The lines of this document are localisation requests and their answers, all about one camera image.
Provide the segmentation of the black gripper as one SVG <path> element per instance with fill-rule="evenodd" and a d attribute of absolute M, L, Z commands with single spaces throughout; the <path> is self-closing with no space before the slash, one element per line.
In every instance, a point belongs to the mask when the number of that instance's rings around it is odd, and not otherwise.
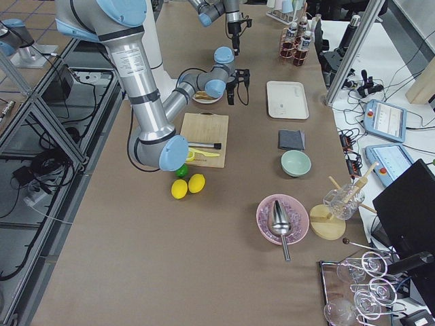
<path fill-rule="evenodd" d="M 239 37 L 238 36 L 242 35 L 246 28 L 250 28 L 252 26 L 252 19 L 251 18 L 243 18 L 240 21 L 227 22 L 226 25 L 227 25 L 228 33 L 232 37 L 232 48 L 234 50 L 234 55 L 238 56 L 239 55 Z"/>
<path fill-rule="evenodd" d="M 226 96 L 229 105 L 234 105 L 234 89 L 240 83 L 243 83 L 246 90 L 249 90 L 250 71 L 249 69 L 235 69 L 226 83 Z"/>

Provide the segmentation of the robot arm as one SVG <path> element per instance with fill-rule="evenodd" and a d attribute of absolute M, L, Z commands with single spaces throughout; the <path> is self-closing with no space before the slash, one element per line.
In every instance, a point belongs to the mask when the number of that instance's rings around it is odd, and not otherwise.
<path fill-rule="evenodd" d="M 103 44 L 115 66 L 121 85 L 139 123 L 128 153 L 144 166 L 164 171 L 180 168 L 188 156 L 187 140 L 177 134 L 173 120 L 198 92 L 219 98 L 236 79 L 234 58 L 240 52 L 241 25 L 251 26 L 238 1 L 192 1 L 203 26 L 225 16 L 231 48 L 214 53 L 209 72 L 186 74 L 168 98 L 162 100 L 147 55 L 160 49 L 152 35 L 144 40 L 144 23 L 154 24 L 149 1 L 56 1 L 56 25 L 60 33 Z"/>
<path fill-rule="evenodd" d="M 252 19 L 240 12 L 239 1 L 189 0 L 188 2 L 196 10 L 198 19 L 204 27 L 210 26 L 221 16 L 225 17 L 227 38 L 232 42 L 234 55 L 238 56 L 240 54 L 240 36 L 246 28 L 252 26 Z"/>

